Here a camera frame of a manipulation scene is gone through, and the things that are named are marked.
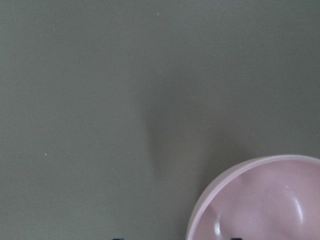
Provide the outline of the small pink bowl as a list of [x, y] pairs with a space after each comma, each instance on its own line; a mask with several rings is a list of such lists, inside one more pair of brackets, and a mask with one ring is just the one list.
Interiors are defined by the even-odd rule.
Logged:
[[275, 155], [218, 175], [192, 211], [188, 240], [317, 240], [320, 161]]

